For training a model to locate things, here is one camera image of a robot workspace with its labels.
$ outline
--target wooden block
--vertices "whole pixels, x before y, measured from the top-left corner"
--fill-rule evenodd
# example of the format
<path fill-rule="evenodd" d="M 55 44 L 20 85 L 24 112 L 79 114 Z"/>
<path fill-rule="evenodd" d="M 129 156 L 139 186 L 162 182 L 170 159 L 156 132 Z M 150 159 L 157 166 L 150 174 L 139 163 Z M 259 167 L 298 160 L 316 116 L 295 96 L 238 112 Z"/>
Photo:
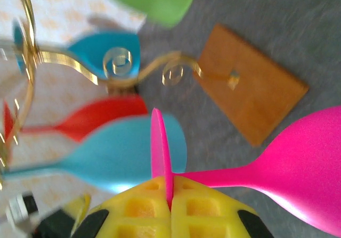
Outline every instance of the wooden block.
<path fill-rule="evenodd" d="M 226 81 L 193 75 L 252 146 L 261 145 L 308 91 L 307 84 L 220 24 L 199 65 L 204 75 L 238 74 L 234 89 Z"/>

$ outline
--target gray floor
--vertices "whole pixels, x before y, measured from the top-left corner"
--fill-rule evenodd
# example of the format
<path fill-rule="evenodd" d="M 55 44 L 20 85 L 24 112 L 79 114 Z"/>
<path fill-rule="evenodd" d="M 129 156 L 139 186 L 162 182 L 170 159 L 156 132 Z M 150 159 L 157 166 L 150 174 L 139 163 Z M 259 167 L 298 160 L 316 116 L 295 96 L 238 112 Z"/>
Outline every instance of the gray floor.
<path fill-rule="evenodd" d="M 256 159 L 293 121 L 341 104 L 341 0 L 194 0 L 171 30 L 147 23 L 140 32 L 145 64 L 170 50 L 199 57 L 221 22 L 306 81 L 311 89 L 265 141 L 252 148 L 188 71 L 175 87 L 161 71 L 140 85 L 148 107 L 175 115 L 188 142 L 188 171 L 237 167 Z M 246 188 L 221 189 L 258 211 L 276 238 L 333 237 L 287 213 L 267 196 Z"/>

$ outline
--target yellow waffle-textured object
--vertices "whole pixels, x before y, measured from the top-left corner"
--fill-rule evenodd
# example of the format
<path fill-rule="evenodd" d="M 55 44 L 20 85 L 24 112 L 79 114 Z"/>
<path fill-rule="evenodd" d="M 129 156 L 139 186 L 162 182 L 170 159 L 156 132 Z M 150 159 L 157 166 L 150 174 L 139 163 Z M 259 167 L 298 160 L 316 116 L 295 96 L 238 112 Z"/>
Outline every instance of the yellow waffle-textured object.
<path fill-rule="evenodd" d="M 95 207 L 72 238 L 273 238 L 252 208 L 184 177 L 174 178 L 170 212 L 164 182 L 154 178 Z"/>

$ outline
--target gray carpet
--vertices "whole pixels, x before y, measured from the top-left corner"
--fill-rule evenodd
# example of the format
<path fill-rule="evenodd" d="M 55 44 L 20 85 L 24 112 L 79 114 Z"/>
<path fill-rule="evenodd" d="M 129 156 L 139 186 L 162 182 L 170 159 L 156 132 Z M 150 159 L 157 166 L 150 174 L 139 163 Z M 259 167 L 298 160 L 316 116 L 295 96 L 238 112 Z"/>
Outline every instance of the gray carpet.
<path fill-rule="evenodd" d="M 245 165 L 293 121 L 341 105 L 341 0 L 194 0 L 175 28 L 167 30 L 152 23 L 142 28 L 144 64 L 170 50 L 198 58 L 218 22 L 306 81 L 311 89 L 263 145 L 252 148 L 189 71 L 174 87 L 164 87 L 161 71 L 156 72 L 140 85 L 140 93 L 150 110 L 157 107 L 180 121 L 188 142 L 187 171 Z M 221 191 L 253 207 L 276 238 L 333 237 L 259 192 L 247 188 Z"/>

